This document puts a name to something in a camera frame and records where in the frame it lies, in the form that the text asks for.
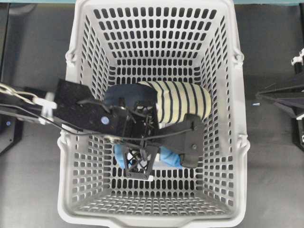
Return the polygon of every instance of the white plastic basket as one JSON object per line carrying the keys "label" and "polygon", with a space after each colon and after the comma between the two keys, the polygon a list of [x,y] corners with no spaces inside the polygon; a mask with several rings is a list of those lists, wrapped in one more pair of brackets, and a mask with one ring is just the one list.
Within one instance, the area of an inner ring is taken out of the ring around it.
{"label": "white plastic basket", "polygon": [[67,80],[97,99],[118,83],[188,81],[210,92],[212,111],[198,168],[155,170],[152,182],[126,179],[101,137],[62,133],[60,216],[111,228],[237,225],[250,147],[243,58],[229,0],[77,1]]}

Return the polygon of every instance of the white cable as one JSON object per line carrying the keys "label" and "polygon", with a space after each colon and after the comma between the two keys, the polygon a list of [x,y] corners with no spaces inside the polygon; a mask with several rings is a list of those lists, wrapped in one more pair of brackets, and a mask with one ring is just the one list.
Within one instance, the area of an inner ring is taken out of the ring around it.
{"label": "white cable", "polygon": [[10,87],[9,85],[3,84],[3,83],[0,83],[0,93],[18,97],[19,99],[21,99],[24,102],[29,103],[31,105],[35,105],[35,103],[21,95],[28,95],[28,96],[32,96],[33,98],[38,98],[38,96],[33,93],[17,91],[15,89],[13,89],[12,87]]}

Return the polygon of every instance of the blue fabric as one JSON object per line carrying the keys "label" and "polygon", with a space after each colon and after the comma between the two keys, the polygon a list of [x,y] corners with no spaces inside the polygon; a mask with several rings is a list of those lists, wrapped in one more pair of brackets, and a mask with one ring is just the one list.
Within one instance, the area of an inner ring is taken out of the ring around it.
{"label": "blue fabric", "polygon": [[[123,151],[121,145],[114,145],[114,153],[115,153],[115,159],[118,163],[118,165],[124,169],[124,157],[123,157]],[[182,169],[182,166],[180,165],[180,157],[178,154],[173,153],[172,151],[168,150],[166,147],[161,147],[160,151],[160,160],[166,163],[169,167],[174,167],[178,169]]]}
{"label": "blue fabric", "polygon": [[118,163],[118,165],[124,169],[124,157],[123,157],[123,150],[122,146],[115,144],[114,145],[114,154],[115,154],[115,159]]}
{"label": "blue fabric", "polygon": [[166,147],[163,146],[161,146],[160,160],[170,167],[182,169],[179,155],[173,153],[172,151],[168,150]]}

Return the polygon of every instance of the screw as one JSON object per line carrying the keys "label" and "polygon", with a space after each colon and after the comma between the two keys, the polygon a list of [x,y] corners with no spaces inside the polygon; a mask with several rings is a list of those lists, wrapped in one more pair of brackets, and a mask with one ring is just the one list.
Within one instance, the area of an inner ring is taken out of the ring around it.
{"label": "screw", "polygon": [[101,117],[101,122],[104,124],[104,125],[108,125],[110,123],[110,120],[108,117],[106,116],[103,116]]}

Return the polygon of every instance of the black table surface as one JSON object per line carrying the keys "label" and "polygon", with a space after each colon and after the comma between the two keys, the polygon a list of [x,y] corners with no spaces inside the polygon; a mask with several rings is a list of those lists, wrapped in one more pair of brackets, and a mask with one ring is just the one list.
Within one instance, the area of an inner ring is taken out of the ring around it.
{"label": "black table surface", "polygon": [[[304,224],[304,153],[291,141],[287,114],[254,94],[292,75],[304,47],[298,6],[237,5],[245,55],[248,152],[247,210],[239,228]],[[74,5],[12,5],[2,76],[15,86],[54,90],[65,77]],[[0,156],[1,228],[84,228],[57,212],[59,130],[25,123],[23,139]]]}

